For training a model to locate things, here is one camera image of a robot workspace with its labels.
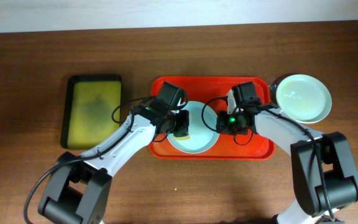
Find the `light blue plate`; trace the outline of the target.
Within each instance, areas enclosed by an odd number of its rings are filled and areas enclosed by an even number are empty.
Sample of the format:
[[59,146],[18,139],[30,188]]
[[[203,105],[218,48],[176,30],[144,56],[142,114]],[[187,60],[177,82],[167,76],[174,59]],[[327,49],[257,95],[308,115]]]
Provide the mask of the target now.
[[190,101],[185,107],[189,111],[190,124],[186,139],[178,139],[173,134],[168,135],[170,144],[181,152],[199,154],[213,147],[219,139],[219,133],[208,129],[201,119],[204,103]]

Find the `pale green plate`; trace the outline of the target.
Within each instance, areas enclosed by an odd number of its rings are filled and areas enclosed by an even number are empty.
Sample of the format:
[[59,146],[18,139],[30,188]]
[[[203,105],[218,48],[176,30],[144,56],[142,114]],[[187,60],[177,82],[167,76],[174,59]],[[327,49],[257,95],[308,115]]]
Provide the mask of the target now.
[[323,120],[333,104],[326,86],[315,77],[304,74],[284,78],[277,86],[275,98],[289,117],[305,124]]

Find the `yellow green scrub sponge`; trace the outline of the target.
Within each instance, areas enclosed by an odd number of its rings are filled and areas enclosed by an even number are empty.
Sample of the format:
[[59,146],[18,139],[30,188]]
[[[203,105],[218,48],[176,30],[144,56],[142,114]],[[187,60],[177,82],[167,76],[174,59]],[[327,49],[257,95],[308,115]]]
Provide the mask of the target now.
[[184,140],[189,140],[190,139],[190,135],[188,132],[185,133],[175,133],[173,134],[173,138],[176,139],[177,141],[184,141]]

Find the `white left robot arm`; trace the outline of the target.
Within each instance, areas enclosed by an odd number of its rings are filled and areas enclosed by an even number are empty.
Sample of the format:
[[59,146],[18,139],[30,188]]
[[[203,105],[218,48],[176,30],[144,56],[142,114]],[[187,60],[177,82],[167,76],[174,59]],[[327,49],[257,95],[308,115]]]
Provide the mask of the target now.
[[102,223],[113,177],[159,134],[187,135],[189,112],[165,103],[139,105],[97,146],[76,156],[62,154],[43,176],[38,213],[52,223]]

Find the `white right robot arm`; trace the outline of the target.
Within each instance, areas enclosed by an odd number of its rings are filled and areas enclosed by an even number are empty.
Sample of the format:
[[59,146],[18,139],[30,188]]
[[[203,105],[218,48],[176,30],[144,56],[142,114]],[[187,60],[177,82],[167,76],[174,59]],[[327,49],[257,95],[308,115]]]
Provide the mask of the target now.
[[233,136],[251,131],[290,155],[295,200],[273,223],[338,223],[336,211],[358,202],[358,171],[342,133],[310,129],[272,103],[228,103],[216,128]]

